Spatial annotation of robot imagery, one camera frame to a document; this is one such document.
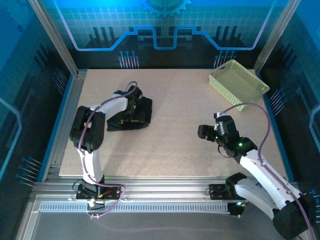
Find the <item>gear graphic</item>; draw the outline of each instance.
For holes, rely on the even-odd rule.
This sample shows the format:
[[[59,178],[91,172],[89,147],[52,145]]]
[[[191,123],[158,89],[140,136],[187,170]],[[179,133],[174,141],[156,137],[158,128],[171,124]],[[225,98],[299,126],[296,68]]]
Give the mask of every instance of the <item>gear graphic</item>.
[[[150,14],[157,17],[161,15],[173,17],[174,14],[180,14],[181,10],[186,10],[186,5],[191,4],[191,0],[142,0],[144,10],[149,10]]]
[[[2,2],[11,17],[18,24],[22,24],[28,19],[30,7],[27,0],[2,0]]]

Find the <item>vent grille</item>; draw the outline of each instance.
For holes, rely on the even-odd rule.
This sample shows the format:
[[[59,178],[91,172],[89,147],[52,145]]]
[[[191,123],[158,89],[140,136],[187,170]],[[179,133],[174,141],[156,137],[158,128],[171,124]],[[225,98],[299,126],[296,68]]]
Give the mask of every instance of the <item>vent grille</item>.
[[[106,203],[104,212],[114,203]],[[42,202],[42,212],[86,212],[86,202]],[[153,202],[120,202],[112,210],[118,213],[229,213],[227,203],[153,203]]]

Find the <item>beige table surface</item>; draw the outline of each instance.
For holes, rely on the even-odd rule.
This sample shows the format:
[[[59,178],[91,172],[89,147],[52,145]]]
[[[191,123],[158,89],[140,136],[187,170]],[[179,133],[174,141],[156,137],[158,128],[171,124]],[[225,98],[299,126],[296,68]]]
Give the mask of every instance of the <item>beige table surface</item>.
[[[198,125],[214,125],[213,113],[231,104],[209,85],[210,69],[90,69],[78,105],[93,106],[137,81],[147,98],[153,100],[149,127],[131,131],[106,132],[100,147],[100,163],[106,176],[212,176],[228,177],[237,172],[251,174],[217,151],[217,144],[198,138]],[[256,101],[265,107],[262,97]],[[267,119],[249,106],[233,109],[240,136],[261,143]],[[273,132],[262,154],[282,175],[284,165]],[[69,140],[60,175],[81,176],[80,156]]]

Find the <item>plastic basket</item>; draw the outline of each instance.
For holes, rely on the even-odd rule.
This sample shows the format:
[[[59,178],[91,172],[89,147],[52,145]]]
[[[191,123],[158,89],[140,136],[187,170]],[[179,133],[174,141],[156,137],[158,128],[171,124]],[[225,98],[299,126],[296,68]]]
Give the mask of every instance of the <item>plastic basket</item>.
[[[253,103],[270,87],[236,60],[230,60],[213,70],[209,83],[232,105]],[[247,105],[236,107],[239,111]]]

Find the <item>black fabric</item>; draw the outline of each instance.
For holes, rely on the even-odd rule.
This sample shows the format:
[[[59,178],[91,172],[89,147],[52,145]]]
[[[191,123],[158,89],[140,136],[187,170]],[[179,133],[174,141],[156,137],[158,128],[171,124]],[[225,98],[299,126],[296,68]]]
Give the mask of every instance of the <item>black fabric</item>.
[[[143,129],[149,126],[152,115],[152,100],[141,97],[135,106],[133,115],[128,115],[127,110],[119,112],[107,121],[107,131],[125,131]]]

